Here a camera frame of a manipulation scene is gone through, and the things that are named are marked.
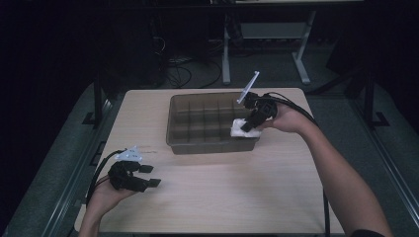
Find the metal stand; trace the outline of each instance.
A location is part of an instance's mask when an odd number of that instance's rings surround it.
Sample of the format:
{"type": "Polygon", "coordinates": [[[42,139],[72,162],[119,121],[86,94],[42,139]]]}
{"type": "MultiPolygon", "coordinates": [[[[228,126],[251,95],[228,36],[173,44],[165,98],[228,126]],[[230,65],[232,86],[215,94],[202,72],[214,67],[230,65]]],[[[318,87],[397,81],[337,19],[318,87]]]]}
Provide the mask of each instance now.
{"type": "MultiPolygon", "coordinates": [[[[298,70],[298,74],[299,77],[301,78],[301,82],[304,85],[308,85],[310,84],[310,79],[308,78],[307,72],[305,71],[305,67],[302,63],[302,55],[304,54],[304,50],[305,47],[307,45],[308,42],[308,37],[310,36],[310,32],[311,32],[311,27],[312,24],[314,22],[314,18],[315,18],[315,11],[312,11],[308,17],[307,22],[304,25],[304,29],[302,31],[302,35],[300,35],[299,37],[301,38],[302,42],[301,45],[298,49],[297,52],[293,52],[293,62],[295,63],[296,69],[298,70]]],[[[280,30],[285,30],[286,28],[284,27],[279,27],[280,30]]],[[[288,38],[295,38],[295,33],[293,31],[290,31],[290,34],[292,34],[292,36],[288,36],[288,38]]],[[[287,37],[284,35],[280,35],[279,36],[271,36],[271,38],[275,38],[275,39],[286,39],[287,37]]],[[[227,30],[224,26],[224,53],[222,56],[222,82],[224,85],[229,85],[231,83],[230,80],[230,65],[229,65],[229,61],[228,61],[228,33],[227,30]]]]}
{"type": "Polygon", "coordinates": [[[293,62],[295,63],[296,70],[298,70],[299,77],[301,78],[301,82],[304,85],[310,84],[310,79],[308,78],[307,72],[305,71],[304,64],[302,64],[302,55],[304,54],[305,46],[308,42],[308,37],[310,36],[311,27],[314,22],[315,18],[315,11],[312,11],[310,13],[310,16],[308,17],[308,21],[305,24],[304,32],[302,35],[302,42],[301,46],[299,47],[299,50],[297,52],[293,52],[293,62]]]}
{"type": "Polygon", "coordinates": [[[228,61],[228,32],[224,27],[224,54],[222,55],[222,83],[229,85],[230,80],[230,63],[228,61]]]}
{"type": "Polygon", "coordinates": [[[93,82],[93,92],[95,95],[95,118],[92,119],[93,113],[88,113],[83,120],[83,124],[93,124],[93,129],[96,129],[102,121],[102,91],[99,73],[93,82]]]}

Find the transparent plastic bin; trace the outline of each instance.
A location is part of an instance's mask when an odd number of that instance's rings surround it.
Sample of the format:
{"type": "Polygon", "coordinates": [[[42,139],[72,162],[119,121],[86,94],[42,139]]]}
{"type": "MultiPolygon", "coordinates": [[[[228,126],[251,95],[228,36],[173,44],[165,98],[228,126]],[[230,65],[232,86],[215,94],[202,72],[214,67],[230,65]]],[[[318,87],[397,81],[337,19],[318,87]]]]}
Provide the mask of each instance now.
{"type": "Polygon", "coordinates": [[[251,151],[259,137],[231,137],[235,119],[250,111],[237,104],[240,93],[176,95],[170,100],[166,142],[175,154],[251,151]]]}

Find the metal frame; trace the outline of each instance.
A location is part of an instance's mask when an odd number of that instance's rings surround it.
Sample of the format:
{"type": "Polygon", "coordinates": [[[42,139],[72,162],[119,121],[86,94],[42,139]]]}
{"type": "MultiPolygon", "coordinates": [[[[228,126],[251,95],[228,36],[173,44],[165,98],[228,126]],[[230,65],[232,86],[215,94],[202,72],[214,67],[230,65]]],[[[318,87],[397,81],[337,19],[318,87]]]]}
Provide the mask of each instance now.
{"type": "MultiPolygon", "coordinates": [[[[316,11],[311,11],[308,19],[305,23],[304,30],[301,35],[301,45],[297,52],[293,52],[293,62],[295,63],[296,70],[298,71],[299,77],[302,84],[310,84],[310,79],[305,70],[304,64],[302,63],[302,55],[304,54],[305,48],[307,46],[308,38],[310,36],[312,24],[314,22],[316,11]]],[[[231,83],[230,79],[230,65],[228,61],[228,33],[224,26],[224,52],[222,55],[222,83],[224,85],[229,85],[231,83]]]]}

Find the table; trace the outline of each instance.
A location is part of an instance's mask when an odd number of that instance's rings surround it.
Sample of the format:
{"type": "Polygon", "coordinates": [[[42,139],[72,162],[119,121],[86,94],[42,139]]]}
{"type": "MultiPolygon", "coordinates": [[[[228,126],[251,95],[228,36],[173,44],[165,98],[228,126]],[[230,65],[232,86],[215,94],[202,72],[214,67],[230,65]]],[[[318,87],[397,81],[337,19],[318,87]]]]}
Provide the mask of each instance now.
{"type": "MultiPolygon", "coordinates": [[[[278,92],[304,109],[300,89],[278,92]]],[[[241,89],[143,90],[126,93],[103,159],[138,145],[152,165],[143,179],[159,187],[123,200],[102,220],[101,231],[127,233],[323,233],[322,186],[310,152],[296,134],[265,129],[253,151],[174,155],[166,144],[170,99],[174,95],[241,92],[241,89]]],[[[115,162],[110,159],[100,177],[115,162]]],[[[85,212],[82,205],[75,229],[85,212]]],[[[333,211],[331,232],[343,233],[333,211]]]]}

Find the dark floor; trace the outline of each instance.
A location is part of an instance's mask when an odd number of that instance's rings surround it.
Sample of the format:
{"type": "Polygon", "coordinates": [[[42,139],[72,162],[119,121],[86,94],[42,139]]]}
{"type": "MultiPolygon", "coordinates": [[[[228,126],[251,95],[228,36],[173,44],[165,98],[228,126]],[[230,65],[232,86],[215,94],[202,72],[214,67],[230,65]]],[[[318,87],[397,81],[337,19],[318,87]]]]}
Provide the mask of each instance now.
{"type": "MultiPolygon", "coordinates": [[[[269,53],[258,51],[247,57],[231,57],[232,83],[227,88],[243,88],[253,71],[258,70],[261,75],[254,87],[313,90],[338,76],[325,67],[331,49],[332,45],[311,44],[306,50],[303,61],[312,80],[308,86],[301,84],[289,49],[277,48],[269,53]]],[[[212,60],[220,65],[220,56],[212,60]]],[[[216,66],[199,62],[182,66],[193,75],[185,88],[205,85],[219,73],[216,66]]],[[[182,73],[179,74],[186,78],[187,75],[182,73]]],[[[382,113],[389,126],[371,131],[359,113],[363,96],[356,100],[347,99],[344,96],[346,86],[347,83],[343,83],[321,95],[307,96],[313,114],[331,142],[371,185],[395,236],[419,236],[419,223],[415,223],[412,217],[412,213],[418,210],[415,199],[419,198],[419,137],[380,86],[376,86],[375,112],[382,113]],[[396,169],[387,168],[388,159],[396,169]]],[[[209,86],[225,87],[221,79],[209,86]]],[[[160,88],[172,86],[166,81],[160,88]]],[[[100,153],[100,147],[106,143],[124,93],[118,94],[105,106],[104,120],[97,129],[93,129],[91,124],[82,124],[85,116],[94,112],[93,97],[91,85],[73,108],[3,236],[77,235],[72,225],[95,170],[95,158],[100,156],[96,153],[100,153]]],[[[130,235],[104,233],[101,236],[130,235]]]]}

